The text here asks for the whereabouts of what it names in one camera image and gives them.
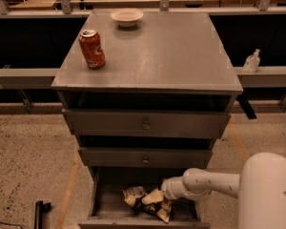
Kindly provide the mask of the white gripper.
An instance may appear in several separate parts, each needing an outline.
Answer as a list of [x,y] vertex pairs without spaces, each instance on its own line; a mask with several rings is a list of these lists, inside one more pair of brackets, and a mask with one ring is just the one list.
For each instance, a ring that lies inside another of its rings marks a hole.
[[171,177],[165,179],[161,185],[161,191],[152,190],[142,198],[144,205],[160,202],[165,198],[169,200],[184,198],[188,195],[188,189],[183,182],[182,177]]

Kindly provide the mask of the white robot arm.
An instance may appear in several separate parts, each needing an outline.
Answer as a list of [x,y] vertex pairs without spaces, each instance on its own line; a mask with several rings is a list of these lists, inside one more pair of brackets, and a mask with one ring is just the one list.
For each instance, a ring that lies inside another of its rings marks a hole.
[[286,229],[286,158],[273,153],[251,156],[240,174],[188,169],[166,179],[142,203],[199,200],[212,191],[238,199],[238,229]]

